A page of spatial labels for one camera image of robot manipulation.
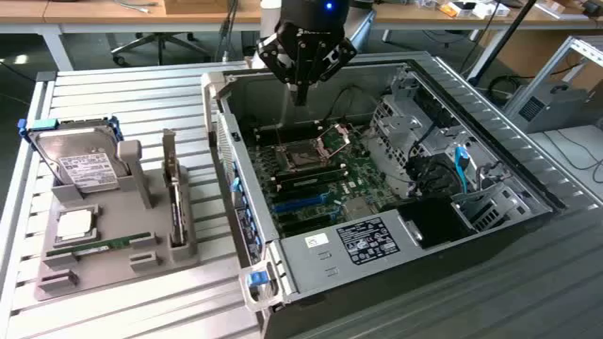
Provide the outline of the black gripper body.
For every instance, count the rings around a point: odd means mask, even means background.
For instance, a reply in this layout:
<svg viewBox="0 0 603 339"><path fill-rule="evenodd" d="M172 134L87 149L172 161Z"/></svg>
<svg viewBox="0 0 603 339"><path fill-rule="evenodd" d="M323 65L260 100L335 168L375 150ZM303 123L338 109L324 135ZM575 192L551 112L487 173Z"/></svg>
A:
<svg viewBox="0 0 603 339"><path fill-rule="evenodd" d="M339 0L282 1L280 18L275 27L278 41L291 43L303 34L342 39L350 3Z"/></svg>

